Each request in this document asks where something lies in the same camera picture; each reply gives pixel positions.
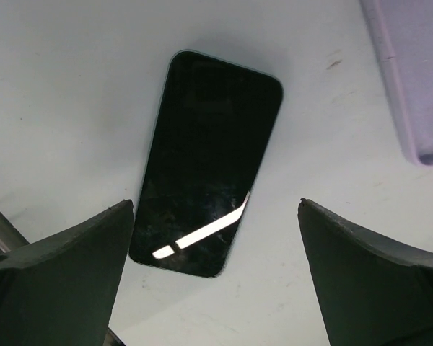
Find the translucent purple phone case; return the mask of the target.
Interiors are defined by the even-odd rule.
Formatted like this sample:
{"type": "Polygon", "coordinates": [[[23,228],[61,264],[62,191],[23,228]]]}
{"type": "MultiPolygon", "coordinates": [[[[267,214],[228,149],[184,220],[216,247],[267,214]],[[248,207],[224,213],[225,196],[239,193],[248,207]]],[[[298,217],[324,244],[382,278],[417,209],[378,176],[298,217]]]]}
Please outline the translucent purple phone case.
{"type": "Polygon", "coordinates": [[[433,166],[433,1],[361,1],[404,156],[433,166]]]}

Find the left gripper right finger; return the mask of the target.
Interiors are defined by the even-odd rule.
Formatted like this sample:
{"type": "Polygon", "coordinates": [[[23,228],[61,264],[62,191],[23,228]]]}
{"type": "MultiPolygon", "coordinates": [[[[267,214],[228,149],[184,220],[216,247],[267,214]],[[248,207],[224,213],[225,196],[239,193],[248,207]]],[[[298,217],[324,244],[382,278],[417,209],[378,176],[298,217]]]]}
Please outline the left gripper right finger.
{"type": "Polygon", "coordinates": [[[433,345],[433,253],[309,199],[299,228],[331,345],[433,345]]]}

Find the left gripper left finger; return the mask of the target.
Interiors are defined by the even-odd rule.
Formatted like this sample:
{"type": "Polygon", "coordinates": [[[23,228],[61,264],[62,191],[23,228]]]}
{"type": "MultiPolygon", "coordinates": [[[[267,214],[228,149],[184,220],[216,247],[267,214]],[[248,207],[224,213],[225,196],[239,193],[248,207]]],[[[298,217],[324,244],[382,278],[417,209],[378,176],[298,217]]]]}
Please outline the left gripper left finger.
{"type": "Polygon", "coordinates": [[[0,345],[119,345],[109,321],[133,225],[123,200],[0,254],[0,345]]]}

